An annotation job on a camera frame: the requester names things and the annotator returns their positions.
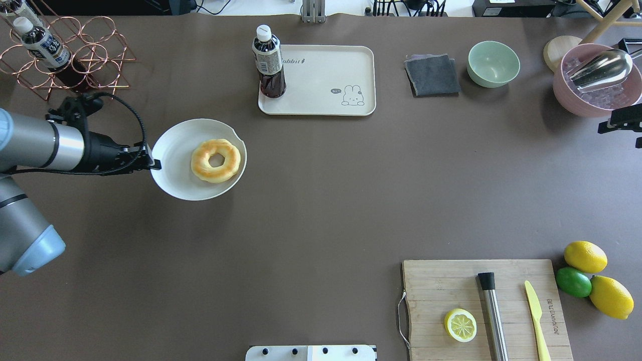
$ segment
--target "white tray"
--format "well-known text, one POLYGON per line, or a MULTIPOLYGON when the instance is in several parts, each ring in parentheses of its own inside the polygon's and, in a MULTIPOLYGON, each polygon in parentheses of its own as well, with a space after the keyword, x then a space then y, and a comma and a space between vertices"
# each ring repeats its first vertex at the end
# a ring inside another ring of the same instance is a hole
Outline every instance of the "white tray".
POLYGON ((282 45, 286 91, 259 108, 270 115, 366 116, 377 106, 374 54, 365 46, 282 45))

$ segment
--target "lemon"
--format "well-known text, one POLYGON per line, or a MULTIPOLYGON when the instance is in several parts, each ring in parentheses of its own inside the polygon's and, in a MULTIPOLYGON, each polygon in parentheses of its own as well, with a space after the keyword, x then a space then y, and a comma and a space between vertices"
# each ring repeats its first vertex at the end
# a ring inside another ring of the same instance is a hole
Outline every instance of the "lemon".
POLYGON ((585 273, 601 272, 607 264, 606 253, 587 241, 571 242, 564 249, 564 259, 569 266, 585 273))
POLYGON ((455 308, 446 314, 444 326, 448 334, 459 342, 469 342, 477 335, 475 318, 461 308, 455 308))
POLYGON ((633 297, 620 282, 604 276, 591 278, 593 290, 589 295, 598 310, 616 319, 625 320, 633 311, 633 297))

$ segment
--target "bottle cap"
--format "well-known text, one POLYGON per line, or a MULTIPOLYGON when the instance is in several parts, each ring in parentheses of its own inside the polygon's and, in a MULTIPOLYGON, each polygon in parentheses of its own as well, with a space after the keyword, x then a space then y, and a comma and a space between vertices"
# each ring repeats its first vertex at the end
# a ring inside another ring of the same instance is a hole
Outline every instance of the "bottle cap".
POLYGON ((22 35, 31 31, 31 29, 33 29, 33 24, 29 19, 21 16, 13 21, 13 27, 18 34, 22 35))
POLYGON ((259 27, 256 28, 256 37, 259 41, 268 41, 272 39, 272 29, 265 24, 259 25, 259 27))

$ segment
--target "wire rack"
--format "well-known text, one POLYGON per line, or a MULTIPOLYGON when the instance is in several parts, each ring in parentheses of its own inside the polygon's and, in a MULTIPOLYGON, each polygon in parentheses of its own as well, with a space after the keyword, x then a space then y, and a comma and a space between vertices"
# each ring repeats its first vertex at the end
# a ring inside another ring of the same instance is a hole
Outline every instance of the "wire rack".
MULTIPOLYGON (((42 3, 55 14, 47 4, 42 3)), ((32 8, 42 15, 37 6, 32 4, 32 8)), ((136 57, 125 36, 116 29, 114 20, 96 16, 80 22, 75 17, 57 15, 51 22, 47 22, 44 17, 41 19, 47 29, 69 50, 71 61, 67 66, 82 76, 82 82, 86 82, 92 89, 111 91, 112 94, 117 89, 130 87, 130 82, 123 74, 123 66, 135 61, 136 57), (84 69, 78 69, 74 63, 82 64, 84 69)), ((56 78, 56 73, 33 58, 20 43, 11 24, 7 24, 10 29, 9 37, 15 45, 0 54, 0 71, 14 76, 18 84, 30 89, 44 101, 48 101, 55 90, 71 91, 73 86, 63 84, 56 78)))

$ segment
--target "lemon slice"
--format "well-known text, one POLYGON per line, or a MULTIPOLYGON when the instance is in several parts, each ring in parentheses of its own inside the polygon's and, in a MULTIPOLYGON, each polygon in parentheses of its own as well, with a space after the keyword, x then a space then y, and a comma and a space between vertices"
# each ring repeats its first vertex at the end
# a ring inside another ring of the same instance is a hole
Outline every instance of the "lemon slice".
POLYGON ((444 326, 448 335, 459 342, 469 342, 477 335, 477 322, 470 312, 455 308, 446 314, 444 326))

